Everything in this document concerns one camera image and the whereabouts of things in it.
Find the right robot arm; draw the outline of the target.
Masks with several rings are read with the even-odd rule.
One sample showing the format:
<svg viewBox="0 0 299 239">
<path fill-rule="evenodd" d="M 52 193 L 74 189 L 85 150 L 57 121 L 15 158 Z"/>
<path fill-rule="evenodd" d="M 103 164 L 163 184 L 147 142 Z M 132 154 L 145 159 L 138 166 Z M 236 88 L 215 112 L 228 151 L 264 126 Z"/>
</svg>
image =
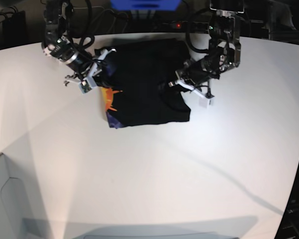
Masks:
<svg viewBox="0 0 299 239">
<path fill-rule="evenodd" d="M 66 65 L 73 74 L 65 76 L 64 86 L 76 84 L 82 93 L 94 88 L 112 88 L 112 74 L 109 55 L 116 52 L 115 48 L 95 49 L 91 54 L 87 49 L 95 42 L 95 36 L 88 33 L 92 22 L 92 5 L 85 1 L 88 16 L 87 23 L 79 42 L 74 43 L 75 35 L 71 31 L 70 20 L 74 7 L 69 0 L 47 0 L 45 3 L 44 20 L 45 33 L 41 44 L 43 53 Z"/>
</svg>

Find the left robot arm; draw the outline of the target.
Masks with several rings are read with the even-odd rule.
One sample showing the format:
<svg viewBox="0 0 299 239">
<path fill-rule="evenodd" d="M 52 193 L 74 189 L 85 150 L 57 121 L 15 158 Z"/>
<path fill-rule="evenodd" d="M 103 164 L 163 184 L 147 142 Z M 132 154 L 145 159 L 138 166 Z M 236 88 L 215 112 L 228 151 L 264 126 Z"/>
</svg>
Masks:
<svg viewBox="0 0 299 239">
<path fill-rule="evenodd" d="M 193 13 L 187 22 L 185 42 L 190 50 L 205 56 L 198 60 L 187 60 L 181 69 L 175 71 L 172 81 L 162 84 L 161 91 L 194 92 L 205 99 L 212 99 L 210 81 L 219 79 L 225 73 L 240 65 L 241 19 L 244 13 L 242 0 L 212 0 L 209 8 L 203 8 Z M 208 23 L 210 36 L 208 48 L 195 47 L 190 38 L 191 25 L 200 15 L 211 12 Z"/>
</svg>

